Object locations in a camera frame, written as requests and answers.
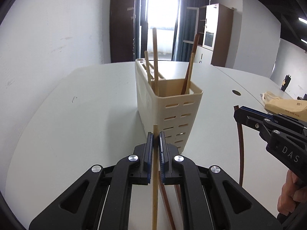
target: screw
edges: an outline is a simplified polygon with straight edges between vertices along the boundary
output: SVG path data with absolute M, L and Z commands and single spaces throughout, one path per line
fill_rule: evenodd
M 97 173 L 97 172 L 101 171 L 101 166 L 99 166 L 99 165 L 93 166 L 93 167 L 92 167 L 92 171 L 93 171 L 94 173 Z
M 213 173 L 219 173 L 221 171 L 221 168 L 219 166 L 212 166 L 211 171 Z
M 175 159 L 175 161 L 177 161 L 177 162 L 182 162 L 183 160 L 184 160 L 184 157 L 183 156 L 174 156 L 174 159 Z
M 139 158 L 139 157 L 138 157 L 137 155 L 130 155 L 130 156 L 128 157 L 129 161 L 131 161 L 131 162 L 135 162 L 138 158 Z

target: fluorescent light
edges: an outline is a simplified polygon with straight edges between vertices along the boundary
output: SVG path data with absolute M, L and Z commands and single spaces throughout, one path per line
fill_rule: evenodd
M 304 22 L 304 23 L 306 23 L 307 24 L 307 20 L 305 20 L 305 19 L 302 19 L 302 18 L 298 18 L 301 22 Z

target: white table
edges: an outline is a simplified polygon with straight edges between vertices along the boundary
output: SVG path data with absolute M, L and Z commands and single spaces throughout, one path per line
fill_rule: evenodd
M 183 78 L 187 63 L 159 62 L 167 78 Z M 239 180 L 239 142 L 234 105 L 265 112 L 255 99 L 276 85 L 267 78 L 232 70 L 230 78 L 211 65 L 194 64 L 192 80 L 202 101 L 183 152 L 197 165 L 221 166 Z M 254 88 L 266 79 L 261 91 Z M 239 91 L 237 96 L 232 90 Z M 258 132 L 244 131 L 243 187 L 277 215 L 276 204 L 287 168 L 266 152 Z M 146 142 L 137 111 L 134 63 L 79 68 L 62 80 L 24 130 L 7 175 L 5 199 L 26 227 L 44 208 L 94 164 L 117 163 Z M 183 229 L 173 186 L 167 192 L 177 229 Z M 158 229 L 169 229 L 161 197 Z M 151 186 L 133 186 L 129 229 L 151 229 Z

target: white wall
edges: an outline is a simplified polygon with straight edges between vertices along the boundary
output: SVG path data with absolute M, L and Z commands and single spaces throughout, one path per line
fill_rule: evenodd
M 0 25 L 2 193 L 19 137 L 45 98 L 75 68 L 110 63 L 109 11 L 110 0 L 16 0 Z
M 258 0 L 211 0 L 233 7 L 226 67 L 270 77 L 280 39 L 280 22 Z
M 210 4 L 214 3 L 221 3 L 224 6 L 235 8 L 233 12 L 232 31 L 231 31 L 228 56 L 225 64 L 225 67 L 233 68 L 235 58 L 237 56 L 239 39 L 241 35 L 243 0 L 210 0 Z
M 294 99 L 307 94 L 307 53 L 300 47 L 280 39 L 277 58 L 270 77 L 280 87 L 286 75 L 291 81 L 286 92 Z

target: beige plastic utensil holder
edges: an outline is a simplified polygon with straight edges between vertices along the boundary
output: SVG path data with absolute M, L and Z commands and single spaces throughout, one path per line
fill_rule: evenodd
M 159 97 L 148 84 L 145 60 L 135 61 L 138 110 L 145 133 L 153 132 L 153 125 L 165 132 L 168 143 L 185 148 L 197 114 L 203 91 L 191 82 L 190 93 L 181 95 L 184 79 L 166 80 L 159 73 Z

